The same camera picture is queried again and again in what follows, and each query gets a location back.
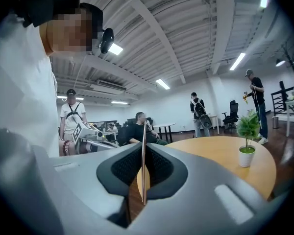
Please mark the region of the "white ceiling air conditioner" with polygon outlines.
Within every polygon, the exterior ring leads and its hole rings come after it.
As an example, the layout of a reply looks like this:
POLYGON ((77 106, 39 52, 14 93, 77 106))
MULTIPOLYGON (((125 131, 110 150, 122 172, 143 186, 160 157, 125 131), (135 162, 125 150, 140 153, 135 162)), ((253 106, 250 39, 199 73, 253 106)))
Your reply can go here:
POLYGON ((100 79, 97 80, 95 84, 91 84, 90 87, 98 93, 100 92, 113 95, 120 95, 127 90, 126 87, 100 79))

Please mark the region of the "round wooden table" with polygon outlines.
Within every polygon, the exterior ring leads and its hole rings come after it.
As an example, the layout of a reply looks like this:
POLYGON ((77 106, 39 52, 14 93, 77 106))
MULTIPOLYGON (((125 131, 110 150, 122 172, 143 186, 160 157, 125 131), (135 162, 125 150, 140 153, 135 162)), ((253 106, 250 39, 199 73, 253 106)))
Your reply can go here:
MULTIPOLYGON (((253 210, 267 203, 276 179, 270 152, 257 142, 250 167, 239 165, 238 137, 203 137, 170 143, 147 143, 146 207, 220 207, 215 189, 228 187, 253 210)), ((142 196, 142 169, 137 175, 142 196)))

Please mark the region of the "black wooden rack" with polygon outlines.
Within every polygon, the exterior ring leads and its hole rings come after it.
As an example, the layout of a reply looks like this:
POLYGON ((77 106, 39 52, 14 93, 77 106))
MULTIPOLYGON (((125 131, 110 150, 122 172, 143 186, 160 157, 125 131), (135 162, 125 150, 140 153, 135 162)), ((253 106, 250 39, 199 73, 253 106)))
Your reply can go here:
POLYGON ((294 86, 285 88, 284 82, 279 82, 280 89, 271 93, 274 116, 287 114, 287 103, 294 101, 294 86))

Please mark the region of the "person's white shirt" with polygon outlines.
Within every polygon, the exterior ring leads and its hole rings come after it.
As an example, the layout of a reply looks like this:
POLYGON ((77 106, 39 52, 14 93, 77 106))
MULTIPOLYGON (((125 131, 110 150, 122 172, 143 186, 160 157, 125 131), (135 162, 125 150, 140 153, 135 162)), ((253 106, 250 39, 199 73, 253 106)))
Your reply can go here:
POLYGON ((59 156, 57 82, 39 34, 16 14, 0 24, 0 129, 59 156))

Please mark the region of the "reclined black office chair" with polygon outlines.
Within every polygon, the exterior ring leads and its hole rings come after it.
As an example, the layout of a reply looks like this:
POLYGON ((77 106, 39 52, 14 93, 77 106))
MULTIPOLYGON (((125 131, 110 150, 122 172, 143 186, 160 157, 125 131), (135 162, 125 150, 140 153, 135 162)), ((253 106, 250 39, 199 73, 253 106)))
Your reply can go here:
POLYGON ((118 137, 117 137, 117 141, 118 141, 119 146, 124 146, 124 145, 131 143, 130 140, 132 138, 128 138, 128 137, 129 137, 129 133, 132 130, 133 130, 132 125, 127 126, 127 127, 122 127, 119 129, 118 137))

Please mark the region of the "green plant in white pot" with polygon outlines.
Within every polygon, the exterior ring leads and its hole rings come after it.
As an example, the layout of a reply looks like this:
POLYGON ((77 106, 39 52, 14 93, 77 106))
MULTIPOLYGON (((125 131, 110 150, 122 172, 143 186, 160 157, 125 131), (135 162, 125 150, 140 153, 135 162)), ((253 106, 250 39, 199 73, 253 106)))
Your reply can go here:
POLYGON ((249 110, 247 115, 242 116, 237 125, 237 134, 245 140, 244 145, 239 148, 239 165, 250 167, 256 148, 251 144, 258 137, 260 124, 257 113, 249 110))

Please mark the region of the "black backpack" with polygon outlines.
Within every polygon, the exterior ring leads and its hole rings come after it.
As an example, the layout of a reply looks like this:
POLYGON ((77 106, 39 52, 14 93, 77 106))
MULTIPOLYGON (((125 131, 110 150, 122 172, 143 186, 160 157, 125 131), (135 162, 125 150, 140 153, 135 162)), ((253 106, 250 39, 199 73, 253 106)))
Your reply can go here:
POLYGON ((194 119, 200 119, 202 116, 206 115, 205 108, 203 107, 199 99, 197 102, 192 100, 191 103, 194 106, 194 119))

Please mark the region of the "round white table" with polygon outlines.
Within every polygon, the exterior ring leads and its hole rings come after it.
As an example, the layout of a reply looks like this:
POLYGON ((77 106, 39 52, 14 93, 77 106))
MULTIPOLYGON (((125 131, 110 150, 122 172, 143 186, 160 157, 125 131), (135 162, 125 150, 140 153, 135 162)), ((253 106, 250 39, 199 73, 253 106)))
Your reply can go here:
POLYGON ((174 125, 176 125, 175 122, 174 123, 166 123, 166 124, 157 124, 157 125, 154 125, 153 128, 158 129, 158 134, 159 134, 160 139, 162 139, 163 135, 165 135, 166 142, 172 143, 173 140, 172 140, 171 127, 174 125))

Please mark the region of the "grey oval case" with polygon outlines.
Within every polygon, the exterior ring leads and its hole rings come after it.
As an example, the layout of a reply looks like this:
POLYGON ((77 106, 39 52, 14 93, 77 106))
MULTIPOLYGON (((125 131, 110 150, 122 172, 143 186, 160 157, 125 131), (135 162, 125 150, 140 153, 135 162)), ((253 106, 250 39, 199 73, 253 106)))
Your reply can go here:
POLYGON ((203 128, 209 129, 212 127, 212 122, 207 114, 201 115, 199 120, 203 128))

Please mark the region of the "white table card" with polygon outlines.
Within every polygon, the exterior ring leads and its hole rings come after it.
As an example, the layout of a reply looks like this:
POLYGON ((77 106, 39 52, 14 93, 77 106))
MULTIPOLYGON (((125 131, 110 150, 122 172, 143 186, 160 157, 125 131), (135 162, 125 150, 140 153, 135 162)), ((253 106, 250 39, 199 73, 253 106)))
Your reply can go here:
POLYGON ((145 174, 145 156, 146 156, 146 135, 147 135, 147 122, 144 121, 143 141, 142 141, 142 203, 146 205, 146 174, 145 174))

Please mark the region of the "black tree-shaped lamp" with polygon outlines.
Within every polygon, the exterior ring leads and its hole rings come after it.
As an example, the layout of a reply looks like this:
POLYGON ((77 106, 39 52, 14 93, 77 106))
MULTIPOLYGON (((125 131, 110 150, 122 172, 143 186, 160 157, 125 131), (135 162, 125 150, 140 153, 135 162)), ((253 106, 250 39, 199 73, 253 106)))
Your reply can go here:
POLYGON ((286 67, 291 68, 294 73, 294 53, 291 54, 290 51, 292 50, 293 46, 288 44, 288 41, 285 41, 277 52, 281 53, 282 56, 276 59, 276 67, 280 67, 286 65, 286 67))

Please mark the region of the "small white table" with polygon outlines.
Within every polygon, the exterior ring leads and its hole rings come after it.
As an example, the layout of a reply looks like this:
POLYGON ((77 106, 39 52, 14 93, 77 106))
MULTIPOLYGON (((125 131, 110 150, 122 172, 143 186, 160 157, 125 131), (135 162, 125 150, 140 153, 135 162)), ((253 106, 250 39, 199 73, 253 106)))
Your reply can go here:
POLYGON ((219 128, 219 119, 217 115, 211 115, 210 120, 212 122, 212 127, 213 129, 217 129, 217 134, 220 133, 220 128, 219 128))

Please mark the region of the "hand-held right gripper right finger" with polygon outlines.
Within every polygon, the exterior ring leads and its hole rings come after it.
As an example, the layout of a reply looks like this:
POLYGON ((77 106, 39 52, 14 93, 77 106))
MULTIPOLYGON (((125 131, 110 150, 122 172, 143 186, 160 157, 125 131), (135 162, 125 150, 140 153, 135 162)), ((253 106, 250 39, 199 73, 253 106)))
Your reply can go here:
POLYGON ((256 235, 272 215, 248 183, 201 156, 146 147, 147 203, 129 229, 139 235, 256 235))

